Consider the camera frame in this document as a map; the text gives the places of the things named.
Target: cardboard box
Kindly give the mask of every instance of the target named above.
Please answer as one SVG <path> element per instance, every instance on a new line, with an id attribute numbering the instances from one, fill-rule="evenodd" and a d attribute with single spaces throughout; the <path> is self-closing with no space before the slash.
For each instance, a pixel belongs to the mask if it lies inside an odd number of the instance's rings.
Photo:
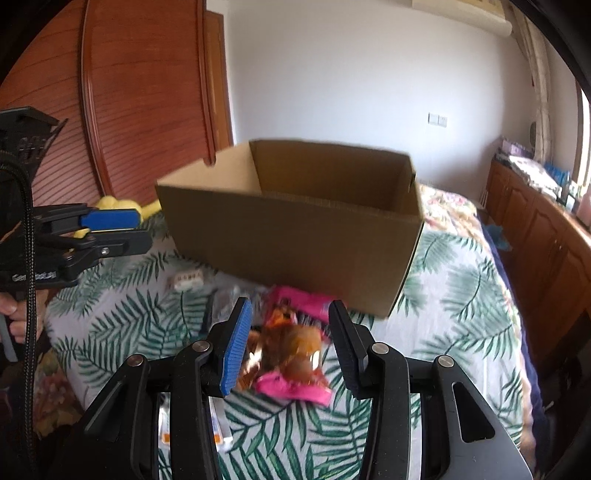
<path id="1" fill-rule="evenodd" d="M 385 317 L 423 228 L 414 180 L 404 154 L 257 140 L 173 172 L 157 192 L 183 255 Z"/>

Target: blue gripper pad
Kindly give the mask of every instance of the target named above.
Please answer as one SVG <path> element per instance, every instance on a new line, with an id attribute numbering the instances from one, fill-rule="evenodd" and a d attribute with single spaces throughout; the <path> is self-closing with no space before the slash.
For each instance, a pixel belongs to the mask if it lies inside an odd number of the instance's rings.
<path id="1" fill-rule="evenodd" d="M 92 232 L 104 230 L 131 230 L 139 227 L 141 217 L 134 209 L 93 210 L 80 218 L 80 226 Z"/>
<path id="2" fill-rule="evenodd" d="M 220 391 L 224 396 L 230 393 L 230 390 L 236 385 L 240 367 L 242 366 L 242 358 L 244 350 L 246 349 L 246 340 L 248 339 L 248 332 L 251 329 L 252 323 L 252 304 L 250 300 L 245 300 L 240 312 L 238 312 L 238 319 L 236 326 L 230 337 L 226 353 L 223 357 L 223 371 L 222 380 L 220 382 Z"/>

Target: candy bag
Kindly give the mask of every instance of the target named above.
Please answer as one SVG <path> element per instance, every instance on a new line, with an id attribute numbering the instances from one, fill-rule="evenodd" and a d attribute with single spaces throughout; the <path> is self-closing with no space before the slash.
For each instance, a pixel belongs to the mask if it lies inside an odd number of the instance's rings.
<path id="1" fill-rule="evenodd" d="M 291 287 L 273 288 L 261 331 L 249 334 L 238 389 L 252 387 L 270 397 L 328 406 L 332 391 L 320 358 L 323 340 L 330 339 L 332 300 Z"/>

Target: bed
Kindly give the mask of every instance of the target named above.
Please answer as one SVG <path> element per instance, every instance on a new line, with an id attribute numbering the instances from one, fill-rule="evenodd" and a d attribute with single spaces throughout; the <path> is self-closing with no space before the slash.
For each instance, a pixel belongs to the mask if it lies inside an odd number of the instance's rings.
<path id="1" fill-rule="evenodd" d="M 394 311 L 387 320 L 363 313 L 353 313 L 353 319 L 406 356 L 451 355 L 534 471 L 539 389 L 496 249 L 474 204 L 427 186 L 421 186 L 421 198 L 426 225 Z M 147 225 L 154 238 L 149 253 L 105 260 L 48 307 L 53 351 L 84 408 L 128 355 L 174 355 L 207 333 L 203 316 L 211 286 L 185 293 L 170 289 L 168 279 L 195 263 L 176 252 L 161 214 Z M 235 441 L 230 452 L 220 455 L 224 478 L 357 476 L 371 403 L 355 400 L 345 389 L 334 347 L 324 352 L 323 368 L 333 388 L 328 408 L 251 393 L 227 397 Z M 411 399 L 411 413 L 410 478 L 418 479 L 418 397 Z M 166 450 L 159 452 L 159 461 L 161 477 L 171 478 Z"/>

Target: yellow plush toy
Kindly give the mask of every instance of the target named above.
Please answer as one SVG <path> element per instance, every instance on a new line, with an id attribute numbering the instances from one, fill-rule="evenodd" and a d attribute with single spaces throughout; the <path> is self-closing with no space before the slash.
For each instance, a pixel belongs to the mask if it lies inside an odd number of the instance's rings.
<path id="1" fill-rule="evenodd" d="M 159 200 L 156 200 L 145 207 L 140 207 L 139 204 L 133 200 L 117 200 L 111 195 L 101 198 L 96 203 L 95 208 L 98 208 L 99 210 L 137 210 L 142 222 L 162 209 Z M 88 228 L 84 228 L 75 232 L 73 236 L 74 238 L 83 238 L 89 231 Z"/>

